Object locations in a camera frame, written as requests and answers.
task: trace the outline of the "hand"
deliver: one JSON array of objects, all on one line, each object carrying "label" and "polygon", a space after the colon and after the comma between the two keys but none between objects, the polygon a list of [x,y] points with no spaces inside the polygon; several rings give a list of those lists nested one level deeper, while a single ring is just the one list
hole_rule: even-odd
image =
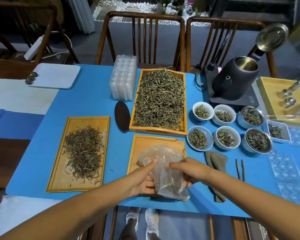
[{"label": "hand", "polygon": [[209,173],[212,170],[208,165],[193,159],[192,157],[186,157],[180,160],[180,162],[167,163],[167,168],[179,169],[184,173],[184,185],[192,186],[196,182],[202,182],[207,184]]},{"label": "hand", "polygon": [[156,193],[153,178],[148,174],[155,167],[157,160],[153,160],[145,167],[140,167],[128,174],[128,181],[131,183],[130,196],[139,194],[154,194]]}]

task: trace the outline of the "forearm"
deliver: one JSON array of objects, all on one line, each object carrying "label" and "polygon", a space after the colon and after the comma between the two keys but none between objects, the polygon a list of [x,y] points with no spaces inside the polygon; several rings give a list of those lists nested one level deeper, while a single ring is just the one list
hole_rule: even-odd
[{"label": "forearm", "polygon": [[130,196],[129,182],[126,181],[123,177],[60,202],[0,239],[76,239],[109,209]]},{"label": "forearm", "polygon": [[204,183],[222,193],[280,240],[300,240],[299,205],[214,169]]}]

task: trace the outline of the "power strip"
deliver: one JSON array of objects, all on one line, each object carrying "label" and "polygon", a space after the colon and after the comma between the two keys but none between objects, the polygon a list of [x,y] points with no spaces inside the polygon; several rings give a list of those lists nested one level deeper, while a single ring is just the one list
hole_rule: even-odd
[{"label": "power strip", "polygon": [[39,47],[40,47],[40,44],[42,42],[43,38],[42,36],[40,36],[36,42],[30,47],[30,49],[24,54],[24,58],[26,60],[32,60],[32,58],[36,55]]}]

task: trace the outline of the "transparent plastic bag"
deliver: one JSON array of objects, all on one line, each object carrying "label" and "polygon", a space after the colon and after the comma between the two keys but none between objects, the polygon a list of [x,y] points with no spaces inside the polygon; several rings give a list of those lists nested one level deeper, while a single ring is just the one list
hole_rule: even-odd
[{"label": "transparent plastic bag", "polygon": [[154,186],[159,195],[164,197],[185,200],[190,198],[188,190],[184,186],[183,173],[177,169],[169,169],[166,163],[176,163],[182,159],[183,153],[171,149],[165,145],[156,145],[138,157],[144,166],[157,159],[157,164],[151,170]]}]

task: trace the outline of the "person's left arm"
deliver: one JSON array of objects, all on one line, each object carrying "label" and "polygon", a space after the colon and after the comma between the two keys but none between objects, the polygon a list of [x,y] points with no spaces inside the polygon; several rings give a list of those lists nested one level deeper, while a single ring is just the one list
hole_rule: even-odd
[{"label": "person's left arm", "polygon": [[2,239],[76,239],[112,207],[138,194],[155,193],[148,173],[156,160],[98,188],[64,200],[3,234]]}]

